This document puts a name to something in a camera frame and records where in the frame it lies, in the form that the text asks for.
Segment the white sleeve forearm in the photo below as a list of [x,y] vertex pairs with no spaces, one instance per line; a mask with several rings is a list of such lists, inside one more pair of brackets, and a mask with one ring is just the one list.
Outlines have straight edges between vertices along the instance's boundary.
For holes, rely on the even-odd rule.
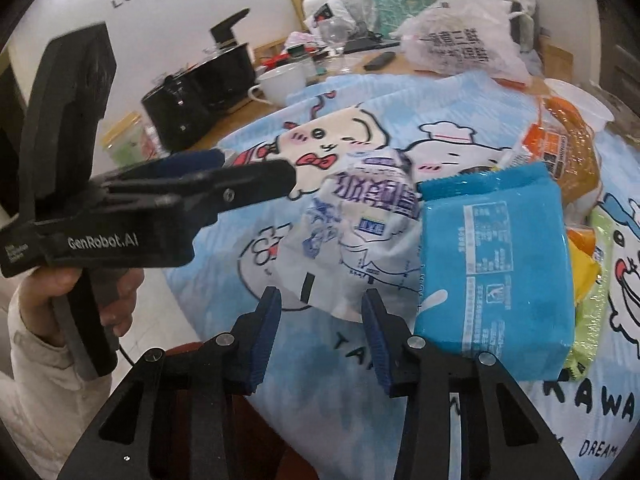
[[111,393],[110,375],[86,382],[67,347],[34,335],[21,316],[20,286],[8,311],[13,375],[1,376],[1,420],[29,465],[55,479]]

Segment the person's left hand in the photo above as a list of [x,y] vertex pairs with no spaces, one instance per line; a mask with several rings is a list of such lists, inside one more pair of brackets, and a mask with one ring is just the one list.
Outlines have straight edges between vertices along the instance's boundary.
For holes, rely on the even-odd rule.
[[[65,338],[55,318],[52,299],[68,294],[81,276],[72,268],[38,268],[18,286],[17,298],[26,328],[50,346],[61,348]],[[126,335],[132,325],[137,292],[144,281],[142,269],[128,270],[117,282],[117,299],[99,306],[100,320],[117,337]]]

